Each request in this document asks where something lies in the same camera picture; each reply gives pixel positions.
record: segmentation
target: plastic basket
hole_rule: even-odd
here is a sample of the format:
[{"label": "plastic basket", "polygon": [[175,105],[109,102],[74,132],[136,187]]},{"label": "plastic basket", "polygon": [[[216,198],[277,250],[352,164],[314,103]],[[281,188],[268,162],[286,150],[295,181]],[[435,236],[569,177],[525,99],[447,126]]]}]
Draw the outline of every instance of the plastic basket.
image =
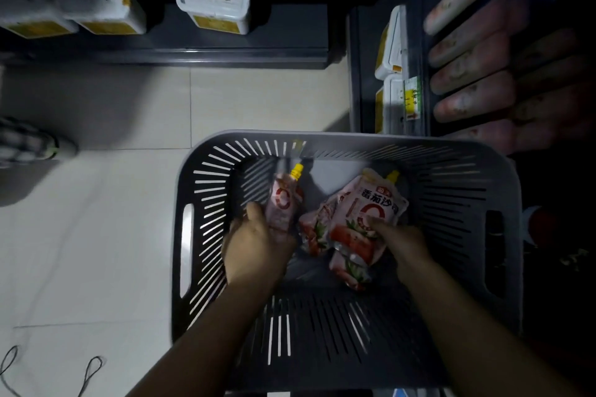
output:
[{"label": "plastic basket", "polygon": [[[407,222],[422,224],[436,260],[520,331],[520,189],[507,158],[481,143],[436,138],[226,131],[197,145],[178,176],[173,341],[226,286],[220,246],[229,222],[248,201],[265,202],[274,172],[289,171],[299,160],[305,165],[300,184],[306,210],[363,167],[381,174],[397,168],[398,189],[410,201]],[[246,338],[229,390],[448,384],[390,254],[371,267],[375,281],[363,293],[347,288],[327,267],[328,258],[295,252]]]}]

